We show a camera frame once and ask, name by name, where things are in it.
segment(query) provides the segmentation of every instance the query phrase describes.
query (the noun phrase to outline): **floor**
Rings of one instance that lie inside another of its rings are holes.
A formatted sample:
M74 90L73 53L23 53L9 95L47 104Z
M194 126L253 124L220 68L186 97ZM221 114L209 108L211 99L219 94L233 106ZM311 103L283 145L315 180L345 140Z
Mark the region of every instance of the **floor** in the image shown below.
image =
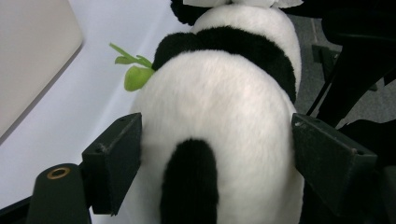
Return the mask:
M299 113L305 114L324 84L322 67L314 60L312 46L323 46L335 51L340 51L342 48L327 41L321 31L320 19L299 16L290 16L290 18L300 40L303 59L302 82L295 106ZM342 127L357 119L368 119L375 122L396 119L396 101L394 100L396 81L384 87L384 82L381 79L378 81L377 87L378 91L367 91L337 127Z

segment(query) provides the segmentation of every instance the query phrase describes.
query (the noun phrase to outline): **panda plush toy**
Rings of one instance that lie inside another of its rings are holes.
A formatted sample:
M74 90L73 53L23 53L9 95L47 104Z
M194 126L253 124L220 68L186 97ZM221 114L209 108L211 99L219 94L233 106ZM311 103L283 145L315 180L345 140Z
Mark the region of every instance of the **panda plush toy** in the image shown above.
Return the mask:
M172 3L193 27L163 39L155 73L134 101L143 134L125 200L130 218L296 224L304 179L294 167L290 122L301 58L278 8L301 2L195 2Z

